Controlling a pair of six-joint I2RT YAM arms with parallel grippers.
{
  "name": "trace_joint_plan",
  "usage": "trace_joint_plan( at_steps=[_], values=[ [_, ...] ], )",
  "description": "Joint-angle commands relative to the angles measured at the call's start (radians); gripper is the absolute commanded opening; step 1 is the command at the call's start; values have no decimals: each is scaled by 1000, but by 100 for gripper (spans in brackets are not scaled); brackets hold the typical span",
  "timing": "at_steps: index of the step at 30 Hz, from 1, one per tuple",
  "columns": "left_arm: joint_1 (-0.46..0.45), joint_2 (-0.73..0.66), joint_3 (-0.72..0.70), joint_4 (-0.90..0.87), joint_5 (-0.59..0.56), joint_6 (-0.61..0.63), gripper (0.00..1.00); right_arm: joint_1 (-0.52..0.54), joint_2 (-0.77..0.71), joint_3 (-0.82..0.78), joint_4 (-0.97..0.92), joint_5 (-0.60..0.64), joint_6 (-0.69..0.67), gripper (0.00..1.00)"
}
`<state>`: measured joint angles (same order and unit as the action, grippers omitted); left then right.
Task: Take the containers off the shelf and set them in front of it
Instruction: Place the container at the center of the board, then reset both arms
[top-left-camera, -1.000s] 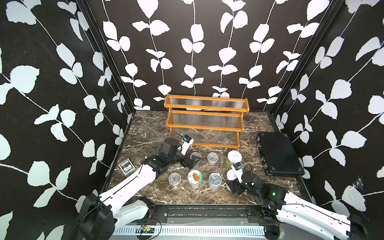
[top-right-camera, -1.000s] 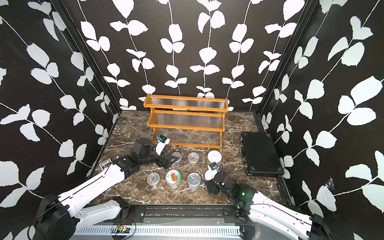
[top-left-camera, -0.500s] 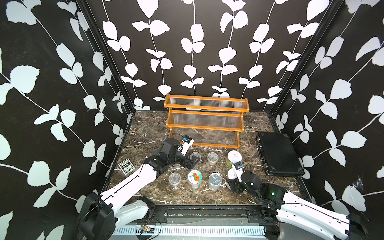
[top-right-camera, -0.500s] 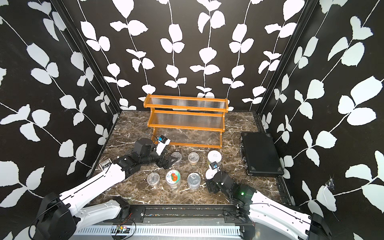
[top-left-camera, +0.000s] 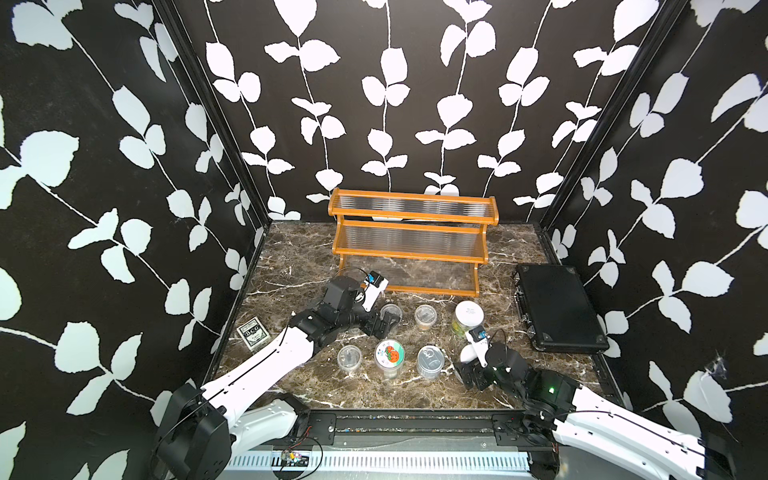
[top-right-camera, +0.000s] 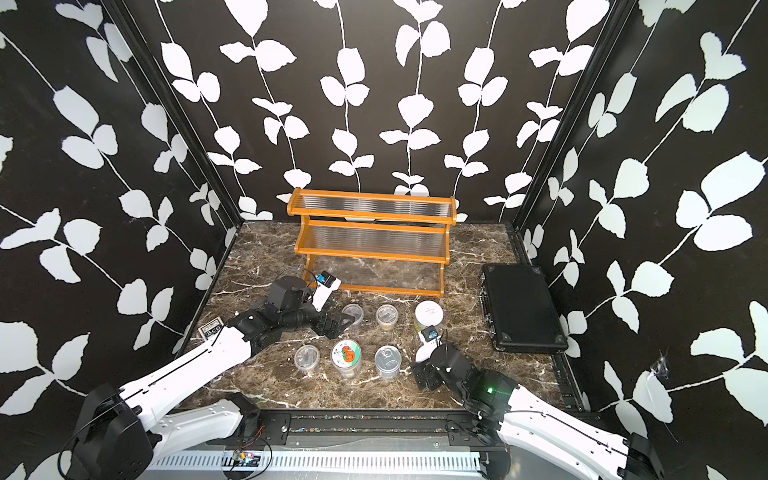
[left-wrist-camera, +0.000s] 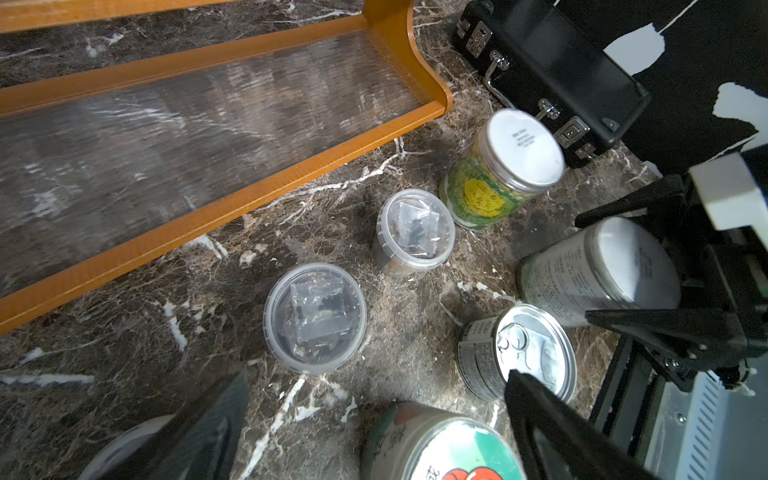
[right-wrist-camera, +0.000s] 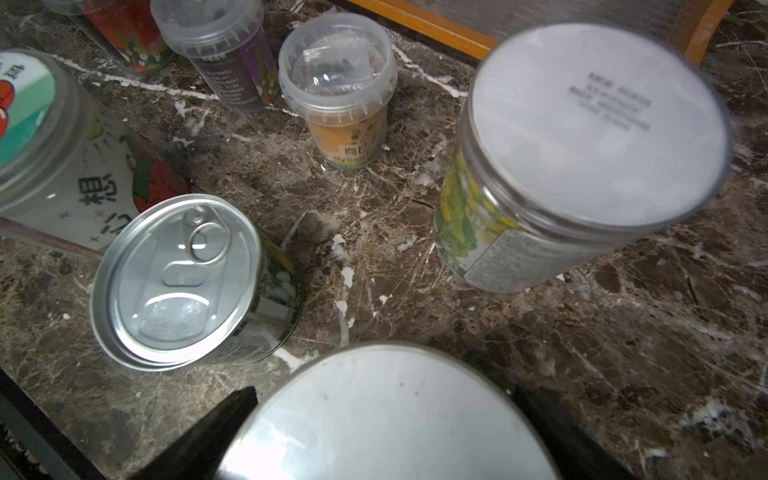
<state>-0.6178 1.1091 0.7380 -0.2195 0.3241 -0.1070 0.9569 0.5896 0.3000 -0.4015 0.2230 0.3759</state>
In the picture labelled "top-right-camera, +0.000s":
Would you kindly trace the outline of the clear seed jar dark contents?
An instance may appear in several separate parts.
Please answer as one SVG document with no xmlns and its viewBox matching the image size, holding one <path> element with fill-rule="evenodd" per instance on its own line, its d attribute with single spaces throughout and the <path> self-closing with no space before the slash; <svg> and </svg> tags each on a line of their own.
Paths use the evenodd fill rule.
<svg viewBox="0 0 768 480">
<path fill-rule="evenodd" d="M 364 310 L 359 304 L 347 304 L 342 308 L 341 312 L 355 316 L 356 322 L 351 327 L 347 327 L 348 329 L 357 328 L 362 324 L 364 319 Z"/>
</svg>

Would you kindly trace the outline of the red white labelled jar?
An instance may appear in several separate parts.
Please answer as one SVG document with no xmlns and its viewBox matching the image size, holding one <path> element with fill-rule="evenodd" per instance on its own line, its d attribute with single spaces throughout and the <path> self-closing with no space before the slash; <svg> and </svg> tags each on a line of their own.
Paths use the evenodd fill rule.
<svg viewBox="0 0 768 480">
<path fill-rule="evenodd" d="M 356 377 L 362 369 L 362 352 L 354 340 L 341 340 L 331 351 L 331 361 L 343 378 Z"/>
</svg>

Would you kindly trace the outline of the small metal pull-tab can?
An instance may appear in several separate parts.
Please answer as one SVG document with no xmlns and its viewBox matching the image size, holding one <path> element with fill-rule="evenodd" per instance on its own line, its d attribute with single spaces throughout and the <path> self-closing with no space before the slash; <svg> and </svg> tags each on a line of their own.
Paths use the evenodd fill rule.
<svg viewBox="0 0 768 480">
<path fill-rule="evenodd" d="M 402 355 L 395 346 L 385 345 L 376 351 L 374 363 L 380 379 L 392 380 L 400 373 Z"/>
</svg>

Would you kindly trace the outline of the clear seed jar purple label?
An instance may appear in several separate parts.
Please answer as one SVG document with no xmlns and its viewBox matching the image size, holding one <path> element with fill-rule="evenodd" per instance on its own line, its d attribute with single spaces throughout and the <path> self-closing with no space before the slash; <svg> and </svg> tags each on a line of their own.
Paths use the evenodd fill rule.
<svg viewBox="0 0 768 480">
<path fill-rule="evenodd" d="M 301 346 L 294 355 L 296 369 L 306 375 L 312 375 L 320 362 L 320 351 L 314 345 Z"/>
</svg>

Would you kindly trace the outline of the clear seed jar orange contents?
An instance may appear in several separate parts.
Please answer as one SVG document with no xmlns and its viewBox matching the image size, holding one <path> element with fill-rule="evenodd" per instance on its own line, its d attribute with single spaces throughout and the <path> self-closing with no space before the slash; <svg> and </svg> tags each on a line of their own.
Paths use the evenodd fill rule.
<svg viewBox="0 0 768 480">
<path fill-rule="evenodd" d="M 384 304 L 377 308 L 375 319 L 379 327 L 385 331 L 393 330 L 399 319 L 399 312 L 394 305 Z"/>
</svg>

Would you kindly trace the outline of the large white jar green label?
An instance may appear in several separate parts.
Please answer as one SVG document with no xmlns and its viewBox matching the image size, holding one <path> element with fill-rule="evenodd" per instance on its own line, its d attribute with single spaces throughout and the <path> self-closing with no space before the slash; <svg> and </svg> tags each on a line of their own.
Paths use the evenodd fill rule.
<svg viewBox="0 0 768 480">
<path fill-rule="evenodd" d="M 434 327 L 440 329 L 444 320 L 444 310 L 440 304 L 432 300 L 420 302 L 414 311 L 414 325 L 418 332 Z"/>
</svg>

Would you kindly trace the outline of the large white labelled jar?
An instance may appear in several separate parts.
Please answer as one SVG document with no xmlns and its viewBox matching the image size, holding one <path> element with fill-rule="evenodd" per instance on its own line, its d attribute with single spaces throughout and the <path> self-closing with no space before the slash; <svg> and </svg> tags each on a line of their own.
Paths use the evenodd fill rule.
<svg viewBox="0 0 768 480">
<path fill-rule="evenodd" d="M 423 344 L 416 352 L 415 362 L 422 363 L 429 360 L 437 346 L 438 344 L 435 341 Z"/>
</svg>

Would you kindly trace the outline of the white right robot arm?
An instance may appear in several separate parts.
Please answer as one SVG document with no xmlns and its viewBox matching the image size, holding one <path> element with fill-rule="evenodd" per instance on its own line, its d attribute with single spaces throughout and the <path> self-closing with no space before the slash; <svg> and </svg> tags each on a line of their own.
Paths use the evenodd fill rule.
<svg viewBox="0 0 768 480">
<path fill-rule="evenodd" d="M 531 393 L 514 379 L 471 364 L 453 344 L 434 339 L 416 353 L 411 372 L 420 389 L 447 387 L 475 417 L 479 440 L 518 447 L 578 479 L 664 479 L 651 442 L 592 426 Z"/>
</svg>

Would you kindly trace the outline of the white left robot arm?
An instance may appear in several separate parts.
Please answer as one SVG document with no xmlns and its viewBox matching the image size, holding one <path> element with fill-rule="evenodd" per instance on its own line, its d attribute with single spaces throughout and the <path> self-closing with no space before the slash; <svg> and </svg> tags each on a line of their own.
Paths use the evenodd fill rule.
<svg viewBox="0 0 768 480">
<path fill-rule="evenodd" d="M 327 306 L 342 282 L 327 271 L 307 283 L 275 280 L 265 300 L 224 323 L 176 360 L 119 388 L 103 384 L 85 398 L 72 436 L 60 453 L 64 479 L 136 479 L 169 455 L 232 435 L 258 410 L 241 394 L 182 413 L 174 408 L 220 374 L 258 355 L 283 332 L 310 328 L 329 339 L 353 323 Z"/>
</svg>

